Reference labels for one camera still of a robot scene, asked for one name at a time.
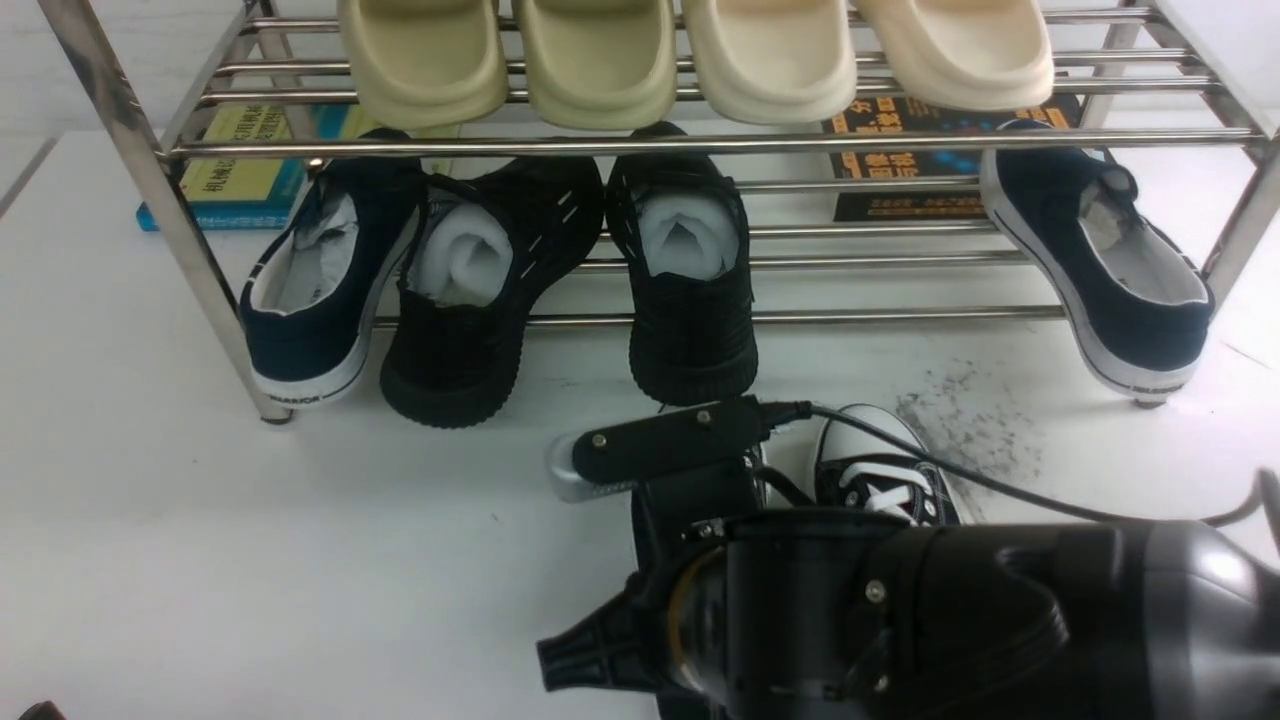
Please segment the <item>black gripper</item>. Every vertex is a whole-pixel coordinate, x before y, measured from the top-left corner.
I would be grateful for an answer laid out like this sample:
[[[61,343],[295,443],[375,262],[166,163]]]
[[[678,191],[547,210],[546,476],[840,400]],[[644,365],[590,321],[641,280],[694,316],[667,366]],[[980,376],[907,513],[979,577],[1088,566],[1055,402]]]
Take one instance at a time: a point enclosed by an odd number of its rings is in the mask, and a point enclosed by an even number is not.
[[[764,460],[727,460],[644,480],[628,489],[637,568],[623,588],[570,629],[536,643],[545,691],[649,694],[660,719],[724,719],[722,705],[689,689],[669,665],[669,600],[696,550],[724,519],[763,510]]]

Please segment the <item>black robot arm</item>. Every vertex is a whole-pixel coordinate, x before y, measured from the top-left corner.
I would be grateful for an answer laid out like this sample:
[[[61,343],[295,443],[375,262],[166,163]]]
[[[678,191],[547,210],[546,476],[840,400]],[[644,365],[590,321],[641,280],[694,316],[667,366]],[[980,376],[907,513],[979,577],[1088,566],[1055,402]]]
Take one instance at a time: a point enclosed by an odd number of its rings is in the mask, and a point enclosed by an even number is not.
[[[543,685],[722,719],[1275,719],[1277,571],[1199,521],[728,518],[538,642]]]

